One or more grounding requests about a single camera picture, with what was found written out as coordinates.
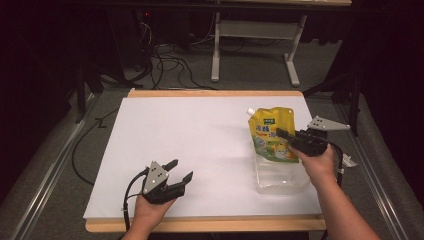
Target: wooden table edge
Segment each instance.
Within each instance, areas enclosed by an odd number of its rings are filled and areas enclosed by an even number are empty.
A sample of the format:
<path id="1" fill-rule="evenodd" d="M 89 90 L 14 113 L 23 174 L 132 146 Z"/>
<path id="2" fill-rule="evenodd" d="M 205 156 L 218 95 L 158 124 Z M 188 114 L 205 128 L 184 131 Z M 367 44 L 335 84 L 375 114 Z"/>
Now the wooden table edge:
<path id="1" fill-rule="evenodd" d="M 242 97 L 242 96 L 295 96 L 303 97 L 299 91 L 256 90 L 134 90 L 128 98 L 136 97 Z"/>
<path id="2" fill-rule="evenodd" d="M 89 232 L 125 232 L 122 218 L 87 219 Z M 265 232 L 325 230 L 321 214 L 264 217 L 164 218 L 153 232 Z"/>

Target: black cable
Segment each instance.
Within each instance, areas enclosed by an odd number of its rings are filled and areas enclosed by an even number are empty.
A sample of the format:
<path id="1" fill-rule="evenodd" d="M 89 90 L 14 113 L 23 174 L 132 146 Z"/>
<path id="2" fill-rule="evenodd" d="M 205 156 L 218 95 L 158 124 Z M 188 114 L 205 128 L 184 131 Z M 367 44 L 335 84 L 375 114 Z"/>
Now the black cable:
<path id="1" fill-rule="evenodd" d="M 185 88 L 190 88 L 190 89 L 197 89 L 197 88 L 200 88 L 200 89 L 217 90 L 216 88 L 213 88 L 213 87 L 200 85 L 200 84 L 198 84 L 196 81 L 194 81 L 194 79 L 193 79 L 193 72 L 191 71 L 191 69 L 190 69 L 190 67 L 188 66 L 187 62 L 186 62 L 183 58 L 174 57 L 174 56 L 171 56 L 171 55 L 168 55 L 168 54 L 166 54 L 164 57 L 161 57 L 161 56 L 160 56 L 160 54 L 159 54 L 158 49 L 156 49 L 156 55 L 155 55 L 155 56 L 152 56 L 152 57 L 154 57 L 154 58 L 158 58 L 158 59 L 159 59 L 159 61 L 160 61 L 160 63 L 158 63 L 158 65 L 157 65 L 157 68 L 161 71 L 161 76 L 160 76 L 160 78 L 162 77 L 162 73 L 165 71 L 165 70 L 164 70 L 164 68 L 163 68 L 163 66 L 164 66 L 164 65 L 163 65 L 163 63 L 164 63 L 164 62 L 174 62 L 174 63 L 176 64 L 176 65 L 175 65 L 175 67 L 171 68 L 170 70 L 176 69 L 178 66 L 182 66 L 182 69 L 181 69 L 181 70 L 180 70 L 180 72 L 178 73 L 178 81 L 179 81 L 179 83 L 180 83 L 183 87 L 185 87 Z M 195 85 L 195 87 L 189 87 L 189 86 L 186 86 L 185 84 L 183 84 L 183 83 L 181 82 L 180 76 L 181 76 L 182 72 L 183 72 L 185 69 L 187 69 L 187 70 L 189 71 L 189 75 L 190 75 L 189 79 L 190 79 L 190 81 L 191 81 L 191 82 Z M 157 88 L 158 88 L 159 81 L 160 81 L 160 79 L 159 79 L 159 80 L 155 83 L 155 85 L 153 86 L 153 88 L 152 88 L 152 89 L 157 89 Z"/>
<path id="2" fill-rule="evenodd" d="M 198 42 L 198 43 L 193 43 L 192 45 L 190 45 L 193 48 L 199 49 L 199 50 L 209 50 L 214 48 L 215 43 L 211 40 L 214 40 L 214 38 L 209 38 L 204 40 L 203 42 Z"/>
<path id="3" fill-rule="evenodd" d="M 141 193 L 136 193 L 136 194 L 130 195 L 130 196 L 127 197 L 127 200 L 132 198 L 132 197 L 136 197 L 136 196 L 140 196 L 140 195 L 141 195 Z"/>
<path id="4" fill-rule="evenodd" d="M 341 187 L 342 186 L 342 178 L 343 178 L 343 151 L 342 151 L 342 149 L 337 144 L 335 144 L 334 142 L 332 142 L 328 139 L 321 138 L 321 137 L 315 137 L 315 138 L 320 139 L 320 140 L 330 144 L 333 147 L 333 149 L 335 150 L 337 157 L 339 159 L 338 166 L 337 166 L 337 185 L 339 185 L 339 187 Z"/>
<path id="5" fill-rule="evenodd" d="M 215 25 L 215 16 L 216 16 L 216 14 L 212 13 L 211 25 L 209 26 L 209 31 L 206 33 L 206 35 L 200 41 L 190 43 L 190 46 L 196 46 L 197 44 L 201 44 L 201 43 L 207 42 L 207 41 L 215 38 L 215 37 L 209 36 L 212 32 L 214 25 Z"/>
<path id="6" fill-rule="evenodd" d="M 258 42 L 251 42 L 249 40 L 245 40 L 247 44 L 251 46 L 259 46 L 259 47 L 269 47 L 273 45 L 277 45 L 278 43 L 282 42 L 284 39 L 266 39 L 270 41 L 269 43 L 258 43 Z"/>
<path id="7" fill-rule="evenodd" d="M 91 65 L 91 67 L 93 67 L 93 69 L 95 69 L 100 74 L 108 75 L 112 79 L 116 80 L 118 83 L 121 83 L 124 86 L 131 87 L 131 88 L 143 88 L 143 85 L 142 84 L 136 84 L 134 82 L 135 81 L 138 81 L 138 80 L 140 80 L 142 78 L 144 78 L 151 71 L 150 64 L 148 63 L 147 66 L 146 66 L 146 68 L 145 68 L 145 71 L 143 71 L 138 76 L 136 76 L 136 77 L 134 77 L 134 78 L 132 78 L 130 80 L 127 80 L 124 77 L 118 76 L 118 75 L 116 75 L 116 74 L 114 74 L 114 73 L 112 73 L 112 72 L 104 69 L 103 67 L 97 65 L 96 63 L 90 62 L 89 64 Z"/>
<path id="8" fill-rule="evenodd" d="M 161 55 L 168 55 L 168 54 L 171 54 L 172 52 L 174 52 L 175 51 L 175 46 L 176 46 L 176 44 L 168 44 L 168 43 L 162 43 L 162 44 L 158 44 L 157 46 L 156 46 L 156 48 L 157 48 L 157 54 L 159 54 L 159 48 L 160 47 L 167 47 L 167 46 L 170 46 L 170 47 L 172 47 L 170 50 L 167 50 L 166 52 L 161 52 L 160 54 Z"/>
<path id="9" fill-rule="evenodd" d="M 246 41 L 241 41 L 241 45 L 236 50 L 225 50 L 222 47 L 222 44 L 220 44 L 219 50 L 222 51 L 222 52 L 226 52 L 226 53 L 236 53 L 236 52 L 239 52 L 240 50 L 242 50 L 245 45 L 246 45 Z"/>
<path id="10" fill-rule="evenodd" d="M 106 84 L 109 84 L 109 85 L 112 85 L 112 86 L 121 86 L 121 85 L 124 85 L 124 86 L 127 86 L 127 87 L 142 88 L 143 87 L 142 84 L 136 84 L 135 82 L 138 81 L 138 80 L 143 79 L 148 74 L 150 74 L 151 71 L 152 71 L 152 69 L 153 69 L 152 62 L 151 61 L 148 61 L 147 62 L 147 65 L 146 65 L 146 68 L 144 68 L 143 72 L 140 73 L 139 75 L 137 75 L 134 78 L 131 78 L 131 79 L 122 79 L 122 78 L 120 78 L 118 76 L 115 76 L 115 77 L 109 76 L 109 77 L 111 77 L 115 81 L 109 81 L 109 80 L 107 80 L 105 78 L 100 78 L 100 80 L 103 83 L 106 83 Z"/>
<path id="11" fill-rule="evenodd" d="M 148 168 L 148 167 L 146 167 L 146 169 L 144 169 L 144 171 L 142 171 L 142 172 L 140 172 L 139 174 L 137 174 L 137 176 L 135 176 L 135 177 L 131 180 L 130 184 L 129 184 L 129 185 L 128 185 L 128 187 L 127 187 L 127 190 L 125 191 L 124 203 L 123 203 L 122 211 L 124 212 L 125 228 L 126 228 L 127 232 L 128 232 L 128 230 L 130 229 L 130 217 L 129 217 L 129 215 L 128 215 L 128 202 L 127 202 L 127 201 L 128 201 L 128 199 L 129 199 L 130 197 L 136 196 L 136 195 L 138 195 L 138 194 L 131 195 L 131 196 L 128 196 L 128 195 L 129 195 L 129 193 L 130 193 L 131 187 L 132 187 L 132 185 L 134 184 L 134 182 L 135 182 L 135 181 L 137 181 L 137 180 L 138 180 L 141 176 L 147 175 L 147 173 L 148 173 L 148 172 L 149 172 L 149 168 Z"/>
<path id="12" fill-rule="evenodd" d="M 75 165 L 75 154 L 78 148 L 78 145 L 81 143 L 81 141 L 84 139 L 85 136 L 87 136 L 87 134 L 93 130 L 93 128 L 95 126 L 97 126 L 97 124 L 99 124 L 100 122 L 102 122 L 104 119 L 106 119 L 107 117 L 109 117 L 110 115 L 112 115 L 113 113 L 117 112 L 119 109 L 115 109 L 112 112 L 106 114 L 104 117 L 102 118 L 97 118 L 96 122 L 78 139 L 77 143 L 74 146 L 74 149 L 72 150 L 72 156 L 71 156 L 71 163 L 72 163 L 72 169 L 74 170 L 75 174 L 85 183 L 94 186 L 94 183 L 87 180 L 85 177 L 83 177 L 77 170 L 76 165 Z"/>

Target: snack bag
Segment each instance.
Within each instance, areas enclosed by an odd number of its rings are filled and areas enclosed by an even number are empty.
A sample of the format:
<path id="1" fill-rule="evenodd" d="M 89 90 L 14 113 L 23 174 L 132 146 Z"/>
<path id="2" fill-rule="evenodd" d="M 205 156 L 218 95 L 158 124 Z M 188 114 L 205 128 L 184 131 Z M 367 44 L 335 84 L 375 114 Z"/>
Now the snack bag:
<path id="1" fill-rule="evenodd" d="M 294 112 L 290 108 L 275 107 L 248 110 L 251 116 L 248 123 L 252 134 L 255 152 L 274 162 L 299 162 L 297 156 L 290 151 L 286 139 L 276 136 L 280 128 L 294 135 Z"/>

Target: table leg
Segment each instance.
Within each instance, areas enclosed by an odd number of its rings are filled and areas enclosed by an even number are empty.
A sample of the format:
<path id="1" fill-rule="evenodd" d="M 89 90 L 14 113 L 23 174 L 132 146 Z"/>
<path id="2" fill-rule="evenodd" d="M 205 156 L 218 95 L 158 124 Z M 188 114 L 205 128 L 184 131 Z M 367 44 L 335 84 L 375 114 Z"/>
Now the table leg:
<path id="1" fill-rule="evenodd" d="M 293 45 L 291 52 L 289 54 L 284 54 L 284 60 L 286 62 L 287 71 L 289 72 L 290 81 L 294 87 L 298 87 L 300 85 L 300 82 L 293 64 L 293 58 L 294 54 L 296 53 L 297 46 L 299 45 L 299 40 L 302 36 L 303 28 L 305 27 L 306 17 L 306 15 L 302 15 L 300 18 L 299 25 L 293 37 Z"/>
<path id="2" fill-rule="evenodd" d="M 221 26 L 221 14 L 218 12 L 215 14 L 215 49 L 213 51 L 212 59 L 212 82 L 219 81 L 219 37 L 220 37 L 220 26 Z"/>

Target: white sheet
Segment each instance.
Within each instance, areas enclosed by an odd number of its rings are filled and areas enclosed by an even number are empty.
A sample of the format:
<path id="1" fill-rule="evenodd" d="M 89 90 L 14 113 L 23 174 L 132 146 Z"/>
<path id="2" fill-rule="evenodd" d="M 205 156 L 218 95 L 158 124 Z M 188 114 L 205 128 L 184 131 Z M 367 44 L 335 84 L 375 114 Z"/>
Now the white sheet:
<path id="1" fill-rule="evenodd" d="M 277 106 L 294 110 L 297 130 L 311 121 L 297 96 L 123 99 L 84 218 L 121 218 L 131 179 L 152 160 L 163 165 L 173 159 L 179 164 L 169 172 L 169 184 L 194 175 L 166 217 L 320 214 L 312 185 L 289 196 L 256 191 L 246 110 Z M 131 193 L 140 191 L 142 179 Z M 130 216 L 134 201 L 128 201 Z"/>

